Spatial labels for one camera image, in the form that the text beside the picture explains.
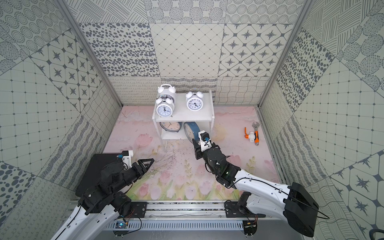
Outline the small white twin-bell alarm clock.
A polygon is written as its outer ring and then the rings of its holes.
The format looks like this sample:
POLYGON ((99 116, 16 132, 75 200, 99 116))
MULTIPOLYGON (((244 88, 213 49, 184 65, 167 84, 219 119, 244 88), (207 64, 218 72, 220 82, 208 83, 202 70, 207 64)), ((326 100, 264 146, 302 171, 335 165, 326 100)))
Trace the small white twin-bell alarm clock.
POLYGON ((172 116, 175 104, 173 97, 170 96, 159 96, 156 99, 156 114, 162 118, 169 118, 172 116))

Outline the white plastic twin-bell alarm clock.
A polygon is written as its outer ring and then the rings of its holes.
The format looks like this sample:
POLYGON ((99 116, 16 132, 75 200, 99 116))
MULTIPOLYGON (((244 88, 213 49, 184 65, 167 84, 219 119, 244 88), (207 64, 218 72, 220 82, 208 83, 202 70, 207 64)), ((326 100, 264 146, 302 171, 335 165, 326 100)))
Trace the white plastic twin-bell alarm clock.
POLYGON ((158 87, 158 98, 176 100, 176 88, 169 84, 164 84, 158 87))

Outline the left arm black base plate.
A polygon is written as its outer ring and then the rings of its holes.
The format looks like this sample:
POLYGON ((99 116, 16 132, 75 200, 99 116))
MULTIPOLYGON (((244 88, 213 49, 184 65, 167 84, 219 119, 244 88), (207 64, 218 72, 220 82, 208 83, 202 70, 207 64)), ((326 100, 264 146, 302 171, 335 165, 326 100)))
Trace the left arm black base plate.
POLYGON ((123 218, 144 218, 147 211, 148 202, 129 202, 121 208, 123 218))

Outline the blue round alarm clock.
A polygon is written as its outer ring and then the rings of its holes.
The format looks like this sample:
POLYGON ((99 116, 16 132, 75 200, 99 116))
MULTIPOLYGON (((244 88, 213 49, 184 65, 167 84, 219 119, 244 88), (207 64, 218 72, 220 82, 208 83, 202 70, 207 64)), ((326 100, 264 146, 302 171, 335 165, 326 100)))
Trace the blue round alarm clock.
POLYGON ((166 132, 178 133, 182 126, 182 122, 160 122, 160 126, 166 132))
POLYGON ((192 143, 193 140, 199 141, 200 128, 196 122, 184 122, 184 131, 187 139, 192 143))

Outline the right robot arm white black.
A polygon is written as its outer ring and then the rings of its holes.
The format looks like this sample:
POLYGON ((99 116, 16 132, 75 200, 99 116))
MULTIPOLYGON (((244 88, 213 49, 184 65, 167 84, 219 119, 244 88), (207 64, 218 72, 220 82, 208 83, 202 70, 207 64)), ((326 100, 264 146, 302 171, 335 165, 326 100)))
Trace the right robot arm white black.
POLYGON ((193 141, 196 159, 203 159, 207 170, 225 188, 245 195, 245 208, 257 215, 270 215, 286 221, 296 232, 312 238, 320 207, 299 183, 278 184, 253 176, 227 161, 218 145, 193 141))

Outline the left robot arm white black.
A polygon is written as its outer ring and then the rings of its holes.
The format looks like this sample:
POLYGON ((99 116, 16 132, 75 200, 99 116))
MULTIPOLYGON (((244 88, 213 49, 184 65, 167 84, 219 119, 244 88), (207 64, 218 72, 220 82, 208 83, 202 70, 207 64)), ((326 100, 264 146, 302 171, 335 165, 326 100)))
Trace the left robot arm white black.
POLYGON ((132 202, 124 188, 141 179, 154 159, 138 160, 128 166, 119 160, 101 170, 98 184, 89 187, 80 197, 77 207, 52 237, 53 240, 93 240, 113 220, 143 218, 147 203, 132 202))

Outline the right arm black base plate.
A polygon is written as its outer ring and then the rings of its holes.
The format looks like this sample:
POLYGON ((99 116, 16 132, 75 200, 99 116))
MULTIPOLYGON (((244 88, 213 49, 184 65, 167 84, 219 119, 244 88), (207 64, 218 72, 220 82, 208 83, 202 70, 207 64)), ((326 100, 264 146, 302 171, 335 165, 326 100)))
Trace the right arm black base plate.
POLYGON ((256 216, 258 218, 265 218, 265 214, 253 214, 245 207, 239 207, 238 202, 232 202, 230 200, 227 200, 224 202, 224 208, 227 218, 249 218, 249 219, 255 219, 256 216))

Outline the white metal twin-bell alarm clock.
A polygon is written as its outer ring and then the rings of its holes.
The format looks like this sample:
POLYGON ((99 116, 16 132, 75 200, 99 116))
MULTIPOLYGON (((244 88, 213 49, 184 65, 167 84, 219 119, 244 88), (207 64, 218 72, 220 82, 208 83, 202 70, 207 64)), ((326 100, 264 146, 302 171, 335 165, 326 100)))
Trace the white metal twin-bell alarm clock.
POLYGON ((204 106, 204 94, 199 89, 190 89, 186 93, 186 106, 190 111, 200 111, 204 106))

